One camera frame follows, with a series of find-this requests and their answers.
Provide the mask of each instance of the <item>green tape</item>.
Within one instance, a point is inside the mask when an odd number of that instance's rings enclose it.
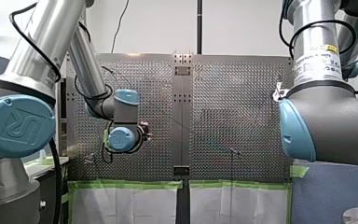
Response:
[[[106,148],[112,149],[109,144],[109,132],[107,131],[107,129],[103,131],[103,143]]]
[[[304,178],[310,168],[308,166],[290,166],[290,176],[293,178]]]
[[[68,199],[69,198],[69,194],[66,193],[64,195],[61,196],[61,203],[67,203],[68,202]]]
[[[245,189],[271,189],[271,190],[286,190],[291,188],[290,183],[286,184],[269,184],[257,183],[251,181],[230,181],[230,180],[190,180],[190,187],[192,189],[216,189],[222,187],[245,188]]]
[[[92,181],[70,181],[68,186],[72,189],[180,189],[182,182],[139,182],[98,179]]]

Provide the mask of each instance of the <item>pegboard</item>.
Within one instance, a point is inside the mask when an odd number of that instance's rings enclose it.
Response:
[[[191,178],[288,181],[291,160],[271,96],[277,82],[293,85],[291,61],[196,55],[193,69]]]
[[[153,134],[137,153],[114,155],[111,164],[101,157],[106,121],[86,114],[68,66],[70,179],[172,180],[174,165],[188,165],[193,179],[288,181],[291,160],[282,153],[271,96],[277,81],[293,85],[289,59],[187,55],[185,64],[176,56],[98,56],[114,72],[101,70],[107,84],[140,93],[139,120],[147,120]],[[232,157],[231,149],[240,155]]]

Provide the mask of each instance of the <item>white paper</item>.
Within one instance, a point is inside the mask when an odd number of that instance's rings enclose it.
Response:
[[[218,224],[222,189],[190,189],[191,224]]]
[[[174,224],[176,189],[79,189],[74,224]]]
[[[116,223],[114,189],[79,189],[74,195],[74,224]]]
[[[174,217],[176,214],[176,189],[135,190],[134,215],[136,217]]]
[[[286,224],[287,190],[259,189],[255,224]]]
[[[253,224],[257,206],[257,191],[258,189],[223,187],[219,224]]]
[[[18,42],[17,37],[0,36],[0,56],[11,59]]]
[[[134,224],[134,189],[116,189],[117,224]]]

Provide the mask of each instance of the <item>silver robot arm segment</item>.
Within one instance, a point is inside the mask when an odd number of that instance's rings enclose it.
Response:
[[[93,50],[86,32],[77,27],[71,43],[70,56],[77,73],[75,78],[82,87],[81,92],[89,113],[99,119],[112,122],[113,128],[106,130],[106,148],[113,153],[132,153],[147,140],[148,125],[138,125],[139,95],[133,90],[116,90],[103,82]]]
[[[340,4],[295,0],[288,19],[297,32],[312,22],[334,20]],[[302,160],[358,165],[358,99],[342,79],[335,24],[303,30],[294,51],[295,86],[280,104],[285,152]]]
[[[340,55],[342,64],[342,74],[345,78],[357,77],[358,75],[358,15],[354,16],[346,12],[344,21],[354,28],[357,34],[356,44],[346,53]],[[351,43],[351,33],[348,29],[341,29],[338,36],[338,46],[340,49],[347,48]]]
[[[40,0],[23,32],[53,65],[22,38],[0,75],[0,158],[21,158],[42,149],[55,133],[53,92],[58,70],[86,0]]]

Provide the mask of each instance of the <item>vertical metal post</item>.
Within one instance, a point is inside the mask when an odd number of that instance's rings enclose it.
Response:
[[[202,54],[202,0],[197,6],[197,54]]]

